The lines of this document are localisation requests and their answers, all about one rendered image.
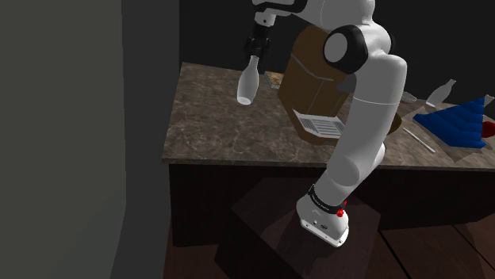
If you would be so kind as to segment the small patterned flat box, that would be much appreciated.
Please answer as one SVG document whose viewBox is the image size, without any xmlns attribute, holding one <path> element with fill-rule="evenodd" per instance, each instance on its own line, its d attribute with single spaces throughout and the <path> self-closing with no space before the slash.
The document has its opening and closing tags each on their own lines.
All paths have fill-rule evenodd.
<svg viewBox="0 0 495 279">
<path fill-rule="evenodd" d="M 270 88 L 278 90 L 282 84 L 282 79 L 284 74 L 276 73 L 272 71 L 266 71 L 264 73 L 264 76 Z"/>
</svg>

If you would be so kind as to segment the dark counter cabinet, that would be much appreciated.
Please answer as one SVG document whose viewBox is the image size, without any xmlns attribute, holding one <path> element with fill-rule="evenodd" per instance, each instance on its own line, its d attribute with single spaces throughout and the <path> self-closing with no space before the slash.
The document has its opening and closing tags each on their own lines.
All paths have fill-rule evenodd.
<svg viewBox="0 0 495 279">
<path fill-rule="evenodd" d="M 261 180 L 314 182 L 332 154 L 332 147 L 298 137 L 267 83 L 253 104 L 239 104 L 239 77 L 230 69 L 181 66 L 163 148 L 179 247 L 218 243 L 229 209 Z M 495 213 L 495 136 L 481 149 L 447 146 L 413 121 L 423 111 L 422 101 L 400 105 L 402 124 L 386 138 L 382 164 L 355 191 L 380 214 L 382 230 L 464 224 Z"/>
</svg>

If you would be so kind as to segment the thin white stick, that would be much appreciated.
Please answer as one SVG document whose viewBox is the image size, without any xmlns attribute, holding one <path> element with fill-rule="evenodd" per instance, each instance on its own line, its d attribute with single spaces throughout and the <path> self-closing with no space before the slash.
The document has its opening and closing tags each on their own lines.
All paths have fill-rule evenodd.
<svg viewBox="0 0 495 279">
<path fill-rule="evenodd" d="M 419 144 L 421 144 L 424 148 L 426 148 L 428 151 L 430 151 L 432 154 L 435 154 L 436 151 L 428 146 L 422 139 L 420 139 L 418 136 L 416 136 L 414 133 L 409 131 L 407 128 L 403 128 L 403 130 L 408 133 L 412 138 L 414 138 L 415 141 L 417 141 Z"/>
</svg>

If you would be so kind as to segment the brown cardboard box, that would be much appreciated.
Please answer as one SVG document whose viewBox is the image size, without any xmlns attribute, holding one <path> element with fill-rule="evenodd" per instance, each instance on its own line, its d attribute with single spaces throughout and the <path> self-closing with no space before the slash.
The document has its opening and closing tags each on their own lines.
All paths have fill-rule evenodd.
<svg viewBox="0 0 495 279">
<path fill-rule="evenodd" d="M 379 25 L 302 31 L 278 97 L 299 137 L 314 145 L 379 149 L 390 132 L 407 63 Z"/>
</svg>

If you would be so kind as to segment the white bottle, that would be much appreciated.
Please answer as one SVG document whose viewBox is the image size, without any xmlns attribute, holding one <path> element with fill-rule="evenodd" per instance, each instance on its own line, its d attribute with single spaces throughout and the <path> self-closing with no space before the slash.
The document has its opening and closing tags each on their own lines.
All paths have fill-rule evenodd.
<svg viewBox="0 0 495 279">
<path fill-rule="evenodd" d="M 255 98 L 259 87 L 258 63 L 259 57 L 252 55 L 249 64 L 240 76 L 237 86 L 237 101 L 241 105 L 250 105 Z"/>
<path fill-rule="evenodd" d="M 444 85 L 439 86 L 430 94 L 425 104 L 431 107 L 436 107 L 442 103 L 451 93 L 451 89 L 455 83 L 456 81 L 454 79 L 450 79 Z"/>
</svg>

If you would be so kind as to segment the blue stepped block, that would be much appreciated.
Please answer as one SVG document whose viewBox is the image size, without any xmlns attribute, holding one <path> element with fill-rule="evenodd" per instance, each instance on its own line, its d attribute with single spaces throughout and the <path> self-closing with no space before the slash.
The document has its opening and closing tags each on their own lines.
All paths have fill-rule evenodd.
<svg viewBox="0 0 495 279">
<path fill-rule="evenodd" d="M 485 99 L 479 98 L 433 113 L 416 114 L 413 119 L 451 147 L 481 149 Z"/>
</svg>

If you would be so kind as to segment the dark robot stand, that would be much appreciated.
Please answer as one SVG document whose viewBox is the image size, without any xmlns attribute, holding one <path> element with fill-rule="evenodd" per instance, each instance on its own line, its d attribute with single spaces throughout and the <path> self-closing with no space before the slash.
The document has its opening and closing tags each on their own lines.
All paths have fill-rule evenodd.
<svg viewBox="0 0 495 279">
<path fill-rule="evenodd" d="M 215 262 L 229 279 L 364 279 L 380 215 L 349 197 L 339 248 L 304 229 L 296 202 L 311 178 L 264 178 L 232 206 Z"/>
</svg>

